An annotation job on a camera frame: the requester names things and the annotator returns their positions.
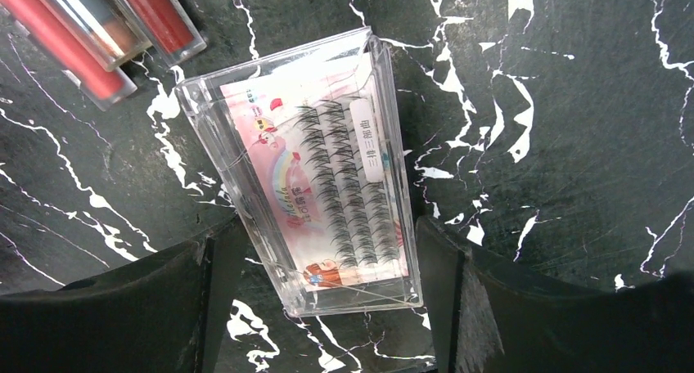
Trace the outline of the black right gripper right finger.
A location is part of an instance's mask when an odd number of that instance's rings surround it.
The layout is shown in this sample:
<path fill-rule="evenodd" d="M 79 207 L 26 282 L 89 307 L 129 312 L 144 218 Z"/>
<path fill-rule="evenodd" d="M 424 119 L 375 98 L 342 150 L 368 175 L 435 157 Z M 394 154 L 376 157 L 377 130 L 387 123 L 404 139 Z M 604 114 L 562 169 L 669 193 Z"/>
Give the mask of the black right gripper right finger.
<path fill-rule="evenodd" d="M 416 224 L 424 304 L 441 372 L 690 372 L 693 275 L 601 292 L 544 276 Z"/>

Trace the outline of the clear false eyelash case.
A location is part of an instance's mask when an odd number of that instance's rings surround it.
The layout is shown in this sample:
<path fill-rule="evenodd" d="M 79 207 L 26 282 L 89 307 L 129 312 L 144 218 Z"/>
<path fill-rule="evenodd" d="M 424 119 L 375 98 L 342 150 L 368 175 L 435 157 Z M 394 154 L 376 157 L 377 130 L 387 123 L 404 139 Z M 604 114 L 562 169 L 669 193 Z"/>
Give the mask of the clear false eyelash case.
<path fill-rule="evenodd" d="M 288 314 L 422 305 L 390 49 L 370 28 L 173 92 Z"/>

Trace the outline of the red lip gloss tube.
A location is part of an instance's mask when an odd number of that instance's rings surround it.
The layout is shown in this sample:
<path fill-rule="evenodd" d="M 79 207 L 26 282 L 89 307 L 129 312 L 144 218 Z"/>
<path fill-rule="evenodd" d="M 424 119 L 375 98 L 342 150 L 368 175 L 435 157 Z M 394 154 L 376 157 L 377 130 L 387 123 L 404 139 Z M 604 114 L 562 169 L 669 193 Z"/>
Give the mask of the red lip gloss tube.
<path fill-rule="evenodd" d="M 100 110 L 137 91 L 137 85 L 121 69 L 104 70 L 41 0 L 1 0 L 1 5 Z"/>

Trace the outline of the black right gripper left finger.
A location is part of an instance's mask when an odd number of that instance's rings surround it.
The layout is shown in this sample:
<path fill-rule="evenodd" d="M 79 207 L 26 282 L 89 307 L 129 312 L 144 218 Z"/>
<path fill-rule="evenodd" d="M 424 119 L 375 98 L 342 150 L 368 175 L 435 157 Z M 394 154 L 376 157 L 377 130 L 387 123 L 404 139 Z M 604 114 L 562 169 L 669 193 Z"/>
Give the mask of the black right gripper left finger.
<path fill-rule="evenodd" d="M 3 295 L 2 371 L 213 371 L 249 243 L 234 218 L 59 290 Z"/>

